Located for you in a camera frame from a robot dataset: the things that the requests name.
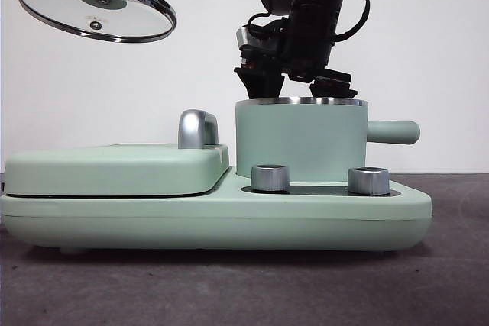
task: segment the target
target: white wall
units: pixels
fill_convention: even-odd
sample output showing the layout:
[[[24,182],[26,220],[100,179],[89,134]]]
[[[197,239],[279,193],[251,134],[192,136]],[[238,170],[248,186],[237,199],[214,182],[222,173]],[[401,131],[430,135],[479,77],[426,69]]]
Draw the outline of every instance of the white wall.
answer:
[[[180,112],[219,120],[234,161],[235,31],[260,0],[167,0],[177,30],[153,44],[85,40],[2,0],[2,166],[14,152],[176,141]],[[363,0],[345,0],[340,29]],[[489,172],[489,0],[372,0],[371,19],[338,44],[330,67],[352,72],[371,119],[413,119],[415,146],[369,144],[368,163],[393,172]],[[308,95],[288,82],[283,95]]]

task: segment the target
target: mint green appliance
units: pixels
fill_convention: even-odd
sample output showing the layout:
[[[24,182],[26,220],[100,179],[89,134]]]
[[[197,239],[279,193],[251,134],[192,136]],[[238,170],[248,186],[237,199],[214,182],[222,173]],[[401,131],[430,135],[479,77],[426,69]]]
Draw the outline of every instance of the mint green appliance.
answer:
[[[412,121],[367,123],[366,102],[348,101],[281,98],[238,103],[238,171],[229,167],[228,148],[219,144],[216,119],[198,110],[182,114],[178,144],[15,154],[5,170],[2,221],[19,239],[59,247],[64,253],[91,248],[385,251],[411,247],[430,226],[430,197],[389,182],[388,177],[387,193],[361,195],[353,192],[357,190],[348,182],[352,180],[348,172],[364,165],[367,140],[412,143],[419,128]],[[281,115],[290,109],[303,118],[322,117],[320,127],[311,124],[301,130],[304,140],[306,134],[322,139],[321,149],[313,151],[311,146],[297,150],[293,157],[294,152],[287,151],[296,144],[292,139],[288,145],[282,140],[285,145],[278,152],[263,145],[285,134],[281,126],[290,126],[290,121],[283,125],[276,121],[275,128],[264,130],[257,118],[267,124],[274,113],[260,115],[263,107],[279,108]],[[330,120],[330,115],[343,118],[343,124]],[[341,132],[345,125],[355,131]],[[263,144],[252,147],[242,134],[256,137],[258,131]],[[333,144],[334,134],[348,140],[356,137],[354,143],[345,140],[344,153],[350,150],[355,158],[351,163],[342,165],[342,158],[332,165],[322,161],[331,159],[328,145]],[[269,154],[262,155],[263,149]],[[311,157],[304,152],[317,158],[312,176],[303,164]],[[287,167],[287,187],[267,191],[259,186],[262,176],[250,178],[254,167],[264,165]],[[316,175],[331,179],[321,181]],[[376,179],[370,184],[377,186]]]

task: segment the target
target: pot handle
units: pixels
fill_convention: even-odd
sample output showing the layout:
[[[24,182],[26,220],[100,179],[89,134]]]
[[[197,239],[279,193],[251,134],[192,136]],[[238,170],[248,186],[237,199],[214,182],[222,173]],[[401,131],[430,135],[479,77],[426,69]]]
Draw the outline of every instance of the pot handle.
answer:
[[[369,121],[367,141],[371,143],[414,144],[421,130],[414,121]]]

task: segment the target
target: silver handle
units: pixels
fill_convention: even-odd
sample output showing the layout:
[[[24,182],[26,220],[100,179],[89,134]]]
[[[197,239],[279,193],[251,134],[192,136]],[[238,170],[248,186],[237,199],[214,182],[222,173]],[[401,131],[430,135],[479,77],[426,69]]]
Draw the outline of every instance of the silver handle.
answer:
[[[219,144],[217,119],[202,110],[186,110],[180,116],[178,149],[202,149]]]

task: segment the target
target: appliance base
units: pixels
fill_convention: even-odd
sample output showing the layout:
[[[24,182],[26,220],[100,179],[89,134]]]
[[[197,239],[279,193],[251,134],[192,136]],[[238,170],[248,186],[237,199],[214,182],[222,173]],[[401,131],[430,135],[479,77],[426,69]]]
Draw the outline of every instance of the appliance base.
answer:
[[[2,221],[17,238],[64,253],[92,248],[390,251],[419,243],[431,224],[431,198],[397,182],[390,187],[399,195],[381,197],[242,190],[249,185],[232,168],[202,195],[4,195]]]

